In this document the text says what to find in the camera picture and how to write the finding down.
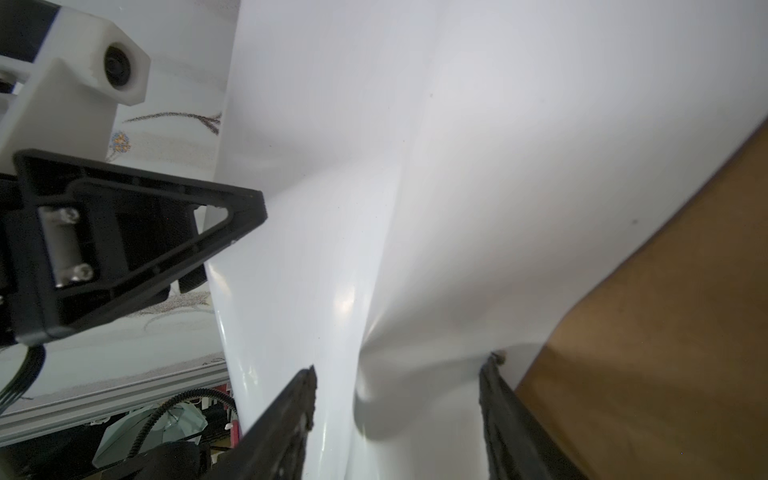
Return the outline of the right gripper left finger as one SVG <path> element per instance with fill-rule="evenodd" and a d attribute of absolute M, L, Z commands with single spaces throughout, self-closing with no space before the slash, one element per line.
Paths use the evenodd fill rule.
<path fill-rule="evenodd" d="M 300 479 L 313 428 L 315 368 L 300 370 L 207 479 Z"/>

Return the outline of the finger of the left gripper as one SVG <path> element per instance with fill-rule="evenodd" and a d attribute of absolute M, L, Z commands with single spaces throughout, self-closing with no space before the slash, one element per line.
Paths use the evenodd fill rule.
<path fill-rule="evenodd" d="M 199 287 L 204 263 L 267 219 L 257 190 L 41 150 L 13 163 L 11 339 L 27 346 Z"/>

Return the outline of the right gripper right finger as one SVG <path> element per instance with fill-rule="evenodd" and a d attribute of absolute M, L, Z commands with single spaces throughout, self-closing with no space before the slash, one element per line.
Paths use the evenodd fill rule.
<path fill-rule="evenodd" d="M 489 478 L 584 479 L 500 374 L 506 354 L 493 352 L 479 372 L 479 405 Z"/>

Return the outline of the white photo paper sheet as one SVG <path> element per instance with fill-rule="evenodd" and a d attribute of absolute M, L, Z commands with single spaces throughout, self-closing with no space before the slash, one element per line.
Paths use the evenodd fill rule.
<path fill-rule="evenodd" d="M 478 377 L 566 313 L 767 114 L 763 1 L 245 1 L 209 261 L 252 425 L 317 375 L 306 479 L 481 479 Z"/>

